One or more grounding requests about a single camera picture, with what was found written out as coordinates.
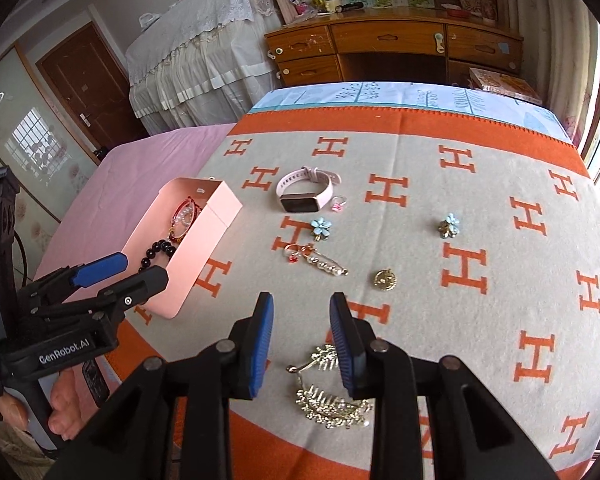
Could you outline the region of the left hand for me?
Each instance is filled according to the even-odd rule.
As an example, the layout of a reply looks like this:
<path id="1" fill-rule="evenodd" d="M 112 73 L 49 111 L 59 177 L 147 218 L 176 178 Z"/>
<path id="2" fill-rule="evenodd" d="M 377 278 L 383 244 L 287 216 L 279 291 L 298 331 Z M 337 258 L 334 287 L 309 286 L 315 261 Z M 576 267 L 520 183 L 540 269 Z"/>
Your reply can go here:
<path id="1" fill-rule="evenodd" d="M 48 419 L 50 431 L 64 441 L 73 440 L 84 427 L 73 370 L 63 370 L 59 374 L 50 390 L 50 406 L 53 408 Z M 22 431 L 27 430 L 29 425 L 27 409 L 8 393 L 0 396 L 0 413 L 4 422 L 10 426 Z"/>

